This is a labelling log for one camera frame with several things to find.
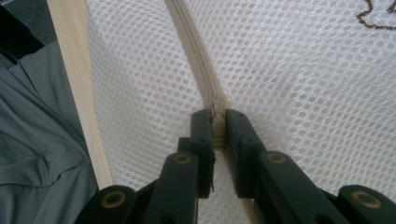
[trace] brown pattern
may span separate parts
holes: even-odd
[[[358,16],[356,16],[358,18],[358,21],[363,24],[365,27],[367,28],[372,28],[372,29],[377,29],[377,30],[391,30],[391,31],[396,31],[396,27],[395,26],[382,26],[382,25],[375,25],[375,24],[368,24],[365,20],[364,17],[367,16],[368,14],[370,14],[373,11],[373,2],[372,0],[364,0],[367,2],[367,5],[369,6],[369,10],[368,11],[364,11],[361,14],[359,14]],[[387,10],[388,13],[394,13],[396,12],[396,0],[394,1],[394,3],[392,3],[390,5],[390,7]]]

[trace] mesh netting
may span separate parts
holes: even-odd
[[[291,155],[331,193],[361,184],[396,201],[391,4],[187,1],[228,101],[268,149]],[[202,99],[163,1],[88,0],[88,8],[95,109],[112,178],[140,189],[189,136]],[[216,192],[200,201],[199,220],[247,222],[248,203],[235,199],[218,156]]]

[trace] clamp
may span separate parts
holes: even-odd
[[[213,118],[191,116],[191,137],[181,137],[159,178],[134,191],[111,186],[98,191],[76,223],[197,223],[198,199],[213,188]],[[396,204],[363,186],[345,186],[338,196],[319,189],[288,155],[266,150],[248,117],[226,111],[224,149],[238,198],[254,199],[259,223],[396,223]]]

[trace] brass rivet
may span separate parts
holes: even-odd
[[[118,207],[126,200],[126,195],[124,192],[117,190],[113,192],[109,192],[103,197],[101,203],[105,208],[114,208]]]
[[[269,154],[268,159],[274,163],[283,163],[286,160],[282,155],[276,153]]]
[[[191,157],[188,155],[177,155],[175,156],[175,162],[180,164],[189,163],[191,161]]]
[[[379,201],[375,196],[361,190],[353,192],[352,198],[356,202],[369,208],[380,208],[382,206],[381,201]]]

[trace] zipper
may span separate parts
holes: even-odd
[[[225,110],[230,105],[186,4],[183,0],[165,0],[165,4],[177,28],[177,34],[194,74],[198,90],[203,97],[204,106],[212,115],[214,149],[223,149],[226,140]]]

